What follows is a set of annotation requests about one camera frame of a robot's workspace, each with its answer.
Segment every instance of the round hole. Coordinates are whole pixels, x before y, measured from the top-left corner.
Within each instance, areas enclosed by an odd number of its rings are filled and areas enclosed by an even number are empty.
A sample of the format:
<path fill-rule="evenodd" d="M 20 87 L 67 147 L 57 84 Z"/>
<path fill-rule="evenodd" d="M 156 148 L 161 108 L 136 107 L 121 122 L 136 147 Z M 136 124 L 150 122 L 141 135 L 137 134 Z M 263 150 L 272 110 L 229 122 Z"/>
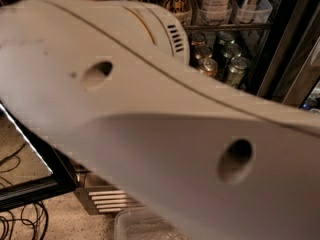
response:
<path fill-rule="evenodd" d="M 251 171 L 252 156 L 249 141 L 241 139 L 233 142 L 218 163 L 219 178 L 229 184 L 242 182 Z"/>
<path fill-rule="evenodd" d="M 93 65 L 83 75 L 81 81 L 85 89 L 92 90 L 99 87 L 112 71 L 112 63 L 103 61 Z"/>

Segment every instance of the black frame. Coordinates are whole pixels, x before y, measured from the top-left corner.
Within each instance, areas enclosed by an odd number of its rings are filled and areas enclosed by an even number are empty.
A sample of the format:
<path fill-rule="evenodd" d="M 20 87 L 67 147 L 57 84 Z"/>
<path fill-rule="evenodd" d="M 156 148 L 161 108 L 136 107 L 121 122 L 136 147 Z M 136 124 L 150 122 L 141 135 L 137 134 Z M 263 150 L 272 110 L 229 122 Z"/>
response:
<path fill-rule="evenodd" d="M 3 112 L 14 120 L 53 174 L 0 189 L 0 212 L 74 191 L 78 186 L 77 176 L 70 160 L 27 129 L 6 108 Z"/>

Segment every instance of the floor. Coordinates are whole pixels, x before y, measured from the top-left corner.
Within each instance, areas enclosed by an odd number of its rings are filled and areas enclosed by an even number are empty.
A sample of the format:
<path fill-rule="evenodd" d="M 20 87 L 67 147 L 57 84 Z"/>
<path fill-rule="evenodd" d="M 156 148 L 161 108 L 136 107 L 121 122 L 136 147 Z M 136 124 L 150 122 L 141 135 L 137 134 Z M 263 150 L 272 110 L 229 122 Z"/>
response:
<path fill-rule="evenodd" d="M 114 235 L 113 225 L 114 216 L 112 215 L 88 215 L 83 209 L 78 199 L 73 193 L 68 193 L 54 197 L 44 202 L 49 214 L 48 229 L 45 235 L 46 240 L 68 239 L 68 240 L 112 240 Z M 12 210 L 15 217 L 18 218 L 22 208 Z M 23 213 L 23 218 L 35 220 L 36 214 L 33 206 L 29 205 Z M 39 227 L 39 236 L 44 228 L 44 221 L 41 221 Z M 11 239 L 32 239 L 32 228 L 16 222 Z"/>

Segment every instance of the vent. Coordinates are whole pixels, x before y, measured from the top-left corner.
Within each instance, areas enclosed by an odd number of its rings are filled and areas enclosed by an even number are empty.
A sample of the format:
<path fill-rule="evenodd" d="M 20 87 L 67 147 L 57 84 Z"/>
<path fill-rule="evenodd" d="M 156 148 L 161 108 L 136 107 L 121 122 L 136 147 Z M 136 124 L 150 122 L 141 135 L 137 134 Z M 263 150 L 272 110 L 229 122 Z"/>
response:
<path fill-rule="evenodd" d="M 173 42 L 173 49 L 175 53 L 183 51 L 183 39 L 179 33 L 176 25 L 168 25 L 168 32 Z"/>

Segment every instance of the refrigerator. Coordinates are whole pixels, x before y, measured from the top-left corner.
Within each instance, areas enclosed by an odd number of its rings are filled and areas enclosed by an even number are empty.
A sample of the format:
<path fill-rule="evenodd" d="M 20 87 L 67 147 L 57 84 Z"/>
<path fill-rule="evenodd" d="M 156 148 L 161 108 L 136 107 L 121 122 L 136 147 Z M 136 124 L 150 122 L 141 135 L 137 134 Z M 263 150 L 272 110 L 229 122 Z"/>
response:
<path fill-rule="evenodd" d="M 6 6 L 17 1 L 19 0 L 0 0 L 0 5 Z M 234 32 L 251 60 L 241 89 L 264 99 L 317 113 L 320 107 L 319 0 L 268 1 L 272 5 L 272 12 L 264 23 L 186 25 L 186 33 L 203 31 L 214 38 L 221 30 Z M 12 123 L 15 122 L 15 129 L 34 149 L 33 156 L 37 157 L 47 171 L 41 177 L 16 185 L 0 181 L 3 186 L 0 189 L 0 211 L 71 192 L 85 185 L 81 183 L 81 173 L 77 174 L 79 165 L 60 154 L 56 147 L 39 140 L 15 121 L 10 111 L 3 113 L 6 118 L 11 118 Z M 95 191 L 97 187 L 104 190 L 100 185 L 91 187 L 95 187 Z M 99 213 L 92 204 L 88 204 L 89 206 L 90 214 Z"/>

